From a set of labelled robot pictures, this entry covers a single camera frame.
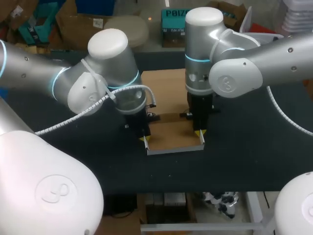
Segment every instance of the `flat cardboard sheet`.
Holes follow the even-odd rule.
[[[200,138],[193,131],[192,121],[179,117],[179,113],[188,112],[185,69],[145,71],[141,79],[156,97],[156,107],[149,109],[149,112],[161,117],[160,121],[149,125],[149,149],[184,148],[184,151],[188,151],[187,147],[201,145]]]

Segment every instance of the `white joint cap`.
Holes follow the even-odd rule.
[[[291,180],[279,193],[275,221],[279,234],[313,234],[313,172]]]
[[[89,40],[88,52],[96,59],[110,59],[122,53],[128,45],[124,32],[115,28],[102,30]]]
[[[211,26],[223,21],[223,13],[212,7],[199,7],[186,14],[186,22],[195,26]]]

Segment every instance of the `silver robotic arm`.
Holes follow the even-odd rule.
[[[0,87],[42,92],[76,117],[95,112],[106,92],[124,115],[145,111],[144,86],[126,35],[101,31],[88,49],[70,67],[0,41]],[[104,206],[94,174],[35,135],[1,97],[0,203],[1,235],[93,235]]]
[[[311,48],[310,32],[249,50],[225,51],[213,65],[209,82],[219,95],[237,97],[261,86],[311,79]]]
[[[109,89],[141,84],[127,36],[122,31],[108,29],[95,34],[88,50],[85,59],[70,67],[64,61],[33,55],[1,41],[0,87],[42,92],[78,114],[102,98]],[[134,89],[111,97],[116,98],[121,113],[131,115],[146,106],[145,93],[139,97],[139,92],[141,89]]]
[[[238,97],[261,86],[311,79],[313,34],[260,45],[226,29],[223,14],[201,7],[186,15],[186,88],[194,95],[213,91]]]

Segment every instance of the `cardboard box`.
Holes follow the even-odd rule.
[[[162,46],[185,46],[185,17],[190,9],[163,9],[161,17]]]
[[[94,235],[140,235],[139,214],[135,210],[130,215],[123,218],[113,218],[104,216]]]
[[[58,8],[57,2],[39,4],[33,16],[19,27],[19,32],[28,45],[49,43]]]
[[[0,23],[10,15],[16,4],[17,0],[0,0]]]
[[[16,30],[33,15],[39,0],[18,0],[11,12],[8,22],[11,29]]]
[[[142,224],[160,223],[196,223],[196,214],[192,204],[192,196],[186,193],[186,205],[183,207],[146,206],[145,194],[137,195],[137,207]],[[182,235],[186,231],[148,232],[151,235]]]
[[[223,12],[234,15],[234,18],[224,15],[224,24],[237,32],[245,18],[247,10],[243,4],[235,6],[228,2],[210,1],[207,7],[217,8]],[[163,9],[161,16],[162,46],[185,46],[185,17],[190,9]]]
[[[240,26],[247,13],[247,10],[243,4],[240,6],[235,6],[225,1],[210,1],[207,6],[217,8],[223,12],[227,12],[228,14],[235,15],[235,18],[224,16],[224,24],[227,28],[231,28],[239,32]]]
[[[142,84],[150,87],[157,106],[149,109],[160,120],[149,123],[151,136],[146,143],[148,155],[203,151],[204,139],[193,130],[192,120],[179,114],[189,109],[185,88],[185,69],[144,71]]]
[[[111,17],[77,14],[75,0],[67,0],[56,15],[65,47],[87,50],[90,38],[103,30]]]

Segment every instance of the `floor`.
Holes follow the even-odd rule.
[[[262,209],[262,213],[265,214],[268,210],[266,200],[263,192],[258,192],[259,202]],[[279,192],[266,192],[266,197],[270,207],[274,207],[276,198]],[[223,222],[249,222],[249,215],[245,200],[239,200],[236,205],[236,215],[234,219],[229,219],[223,214],[217,212],[213,207],[197,207],[195,208],[196,217],[198,223],[223,223]],[[209,232],[193,232],[192,235],[252,235],[252,231],[240,231],[240,232],[229,232],[229,231],[209,231]]]
[[[246,8],[252,6],[252,21],[267,28],[273,29],[273,16],[278,6],[278,0],[224,0],[234,5],[244,4]],[[142,17],[149,27],[148,42],[136,48],[136,51],[179,51],[184,48],[163,48],[161,46],[161,10],[166,8],[195,8],[205,6],[209,0],[116,0],[114,8],[115,15],[129,15],[140,11]]]

